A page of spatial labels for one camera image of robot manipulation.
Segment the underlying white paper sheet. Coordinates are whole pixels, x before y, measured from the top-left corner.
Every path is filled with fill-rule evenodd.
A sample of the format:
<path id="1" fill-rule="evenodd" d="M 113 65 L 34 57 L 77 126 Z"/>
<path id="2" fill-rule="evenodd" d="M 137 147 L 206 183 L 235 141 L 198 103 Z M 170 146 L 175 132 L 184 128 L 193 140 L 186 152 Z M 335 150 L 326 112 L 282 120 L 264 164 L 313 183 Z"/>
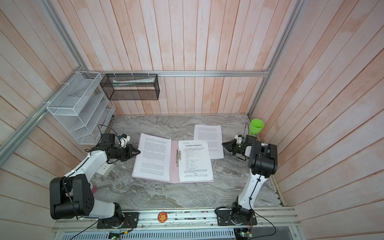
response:
<path id="1" fill-rule="evenodd" d="M 221 126 L 195 125 L 194 140 L 206 141 L 208 143 L 210 158 L 212 160 L 224 158 Z"/>

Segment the printed English paper sheet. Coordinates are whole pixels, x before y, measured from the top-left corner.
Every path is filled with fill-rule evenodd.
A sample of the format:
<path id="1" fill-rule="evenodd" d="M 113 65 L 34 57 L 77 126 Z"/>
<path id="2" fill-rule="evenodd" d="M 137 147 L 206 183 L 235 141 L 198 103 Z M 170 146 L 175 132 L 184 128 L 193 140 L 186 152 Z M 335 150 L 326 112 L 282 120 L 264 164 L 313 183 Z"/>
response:
<path id="1" fill-rule="evenodd" d="M 170 181 L 172 140 L 140 135 L 139 151 L 132 176 L 161 182 Z"/>

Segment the Chinese titled paper sheet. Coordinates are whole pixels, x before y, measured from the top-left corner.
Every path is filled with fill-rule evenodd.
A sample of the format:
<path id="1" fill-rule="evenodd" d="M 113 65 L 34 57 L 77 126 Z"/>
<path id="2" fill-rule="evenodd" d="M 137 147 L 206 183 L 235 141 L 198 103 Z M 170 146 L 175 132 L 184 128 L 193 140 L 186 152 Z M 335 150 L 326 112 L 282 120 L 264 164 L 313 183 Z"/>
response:
<path id="1" fill-rule="evenodd" d="M 179 182 L 213 182 L 208 143 L 200 140 L 179 141 Z"/>

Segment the pink file folder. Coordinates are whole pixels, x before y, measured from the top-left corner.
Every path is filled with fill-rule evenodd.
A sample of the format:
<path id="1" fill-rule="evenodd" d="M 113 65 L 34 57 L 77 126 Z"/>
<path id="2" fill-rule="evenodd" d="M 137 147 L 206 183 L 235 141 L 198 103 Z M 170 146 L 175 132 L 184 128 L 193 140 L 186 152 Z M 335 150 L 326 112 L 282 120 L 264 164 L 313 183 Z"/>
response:
<path id="1" fill-rule="evenodd" d="M 180 184 L 179 168 L 177 167 L 177 164 L 176 164 L 177 148 L 179 148 L 179 141 L 172 141 L 171 162 L 170 162 L 170 181 L 165 183 Z"/>

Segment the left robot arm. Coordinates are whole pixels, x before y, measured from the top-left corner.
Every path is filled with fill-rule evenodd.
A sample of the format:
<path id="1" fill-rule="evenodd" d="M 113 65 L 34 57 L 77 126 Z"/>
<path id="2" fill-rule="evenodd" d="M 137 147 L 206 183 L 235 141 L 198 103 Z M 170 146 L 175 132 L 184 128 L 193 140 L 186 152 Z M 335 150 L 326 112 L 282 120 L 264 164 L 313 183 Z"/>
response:
<path id="1" fill-rule="evenodd" d="M 99 142 L 89 150 L 85 159 L 63 177 L 50 182 L 50 213 L 54 220 L 78 217 L 101 220 L 117 228 L 124 221 L 118 203 L 106 203 L 94 198 L 90 180 L 103 164 L 110 160 L 125 162 L 141 152 L 128 143 L 128 136 L 120 138 L 101 134 Z"/>

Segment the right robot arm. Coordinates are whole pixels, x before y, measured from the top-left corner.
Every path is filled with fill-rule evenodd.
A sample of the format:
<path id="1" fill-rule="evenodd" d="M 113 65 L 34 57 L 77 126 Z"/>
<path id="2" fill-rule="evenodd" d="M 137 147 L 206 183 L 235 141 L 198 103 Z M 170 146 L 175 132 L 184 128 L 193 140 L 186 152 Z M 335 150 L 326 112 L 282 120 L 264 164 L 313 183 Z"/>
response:
<path id="1" fill-rule="evenodd" d="M 237 136 L 236 139 L 222 143 L 224 149 L 233 156 L 242 155 L 250 169 L 250 175 L 241 194 L 233 202 L 229 214 L 221 213 L 218 217 L 231 220 L 235 225 L 255 222 L 253 210 L 255 200 L 267 179 L 278 169 L 278 147 L 264 144 L 256 137 Z"/>

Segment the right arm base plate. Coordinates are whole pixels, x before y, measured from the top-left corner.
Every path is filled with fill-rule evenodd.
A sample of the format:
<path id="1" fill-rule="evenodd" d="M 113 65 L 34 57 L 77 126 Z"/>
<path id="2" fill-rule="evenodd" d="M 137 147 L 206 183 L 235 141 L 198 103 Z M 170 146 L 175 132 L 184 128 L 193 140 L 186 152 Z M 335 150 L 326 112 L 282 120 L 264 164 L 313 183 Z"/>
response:
<path id="1" fill-rule="evenodd" d="M 219 226 L 251 226 L 258 224 L 255 214 L 250 210 L 218 209 L 215 210 L 215 214 Z"/>

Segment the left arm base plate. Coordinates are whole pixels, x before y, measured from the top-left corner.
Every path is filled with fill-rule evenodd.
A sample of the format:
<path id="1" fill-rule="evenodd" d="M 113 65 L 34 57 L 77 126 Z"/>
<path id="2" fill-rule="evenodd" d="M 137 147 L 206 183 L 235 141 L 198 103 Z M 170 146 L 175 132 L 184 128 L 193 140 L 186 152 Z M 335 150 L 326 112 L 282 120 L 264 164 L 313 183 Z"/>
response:
<path id="1" fill-rule="evenodd" d="M 139 212 L 123 212 L 115 217 L 101 219 L 97 223 L 97 229 L 135 229 L 138 225 L 139 215 Z"/>

